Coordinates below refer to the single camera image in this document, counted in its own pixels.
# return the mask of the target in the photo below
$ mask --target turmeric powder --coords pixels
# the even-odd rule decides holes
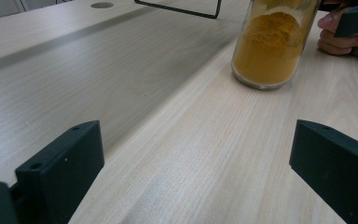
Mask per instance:
[[[251,19],[233,56],[234,74],[260,89],[278,87],[295,72],[303,49],[296,19],[274,12]]]

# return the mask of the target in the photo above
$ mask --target table surface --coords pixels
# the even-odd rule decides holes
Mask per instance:
[[[0,19],[0,181],[98,119],[105,166],[71,223],[343,223],[289,157],[298,119],[358,140],[357,58],[317,50],[314,25],[295,77],[258,91],[230,68],[247,1],[217,20],[96,2]]]

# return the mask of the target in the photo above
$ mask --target wood grain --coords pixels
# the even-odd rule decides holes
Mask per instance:
[[[321,53],[313,27],[295,77],[257,91],[230,68],[247,3],[224,1],[213,21],[125,1],[96,13],[91,2],[23,14],[56,15],[50,35],[38,21],[0,36],[1,181],[99,119],[105,167],[71,223],[343,223],[289,156],[297,119],[358,140],[357,58]]]

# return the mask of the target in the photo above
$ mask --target light wood table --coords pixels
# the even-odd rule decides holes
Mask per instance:
[[[296,76],[257,91],[230,68],[247,1],[217,20],[107,1],[0,19],[0,181],[98,119],[105,166],[72,223],[343,223],[289,156],[298,119],[358,140],[357,58],[317,50],[314,26]]]

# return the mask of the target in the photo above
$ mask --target screw hole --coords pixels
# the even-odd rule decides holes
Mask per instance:
[[[93,8],[108,8],[108,7],[112,7],[113,3],[108,3],[108,2],[101,2],[101,3],[94,3],[91,5],[91,7]]]
[[[42,163],[37,162],[31,165],[31,170],[37,170],[42,166]]]

